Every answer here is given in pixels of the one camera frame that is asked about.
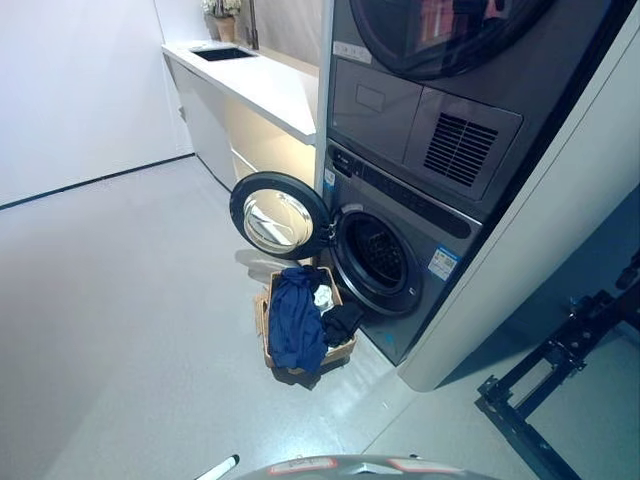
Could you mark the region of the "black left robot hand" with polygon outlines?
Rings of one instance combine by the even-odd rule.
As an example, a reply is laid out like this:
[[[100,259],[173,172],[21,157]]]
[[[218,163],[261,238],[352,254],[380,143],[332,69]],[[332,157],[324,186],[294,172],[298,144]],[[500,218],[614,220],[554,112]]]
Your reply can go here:
[[[218,465],[210,468],[209,470],[196,477],[196,480],[220,480],[227,473],[233,470],[239,464],[239,462],[240,456],[238,454],[233,454],[227,457]]]

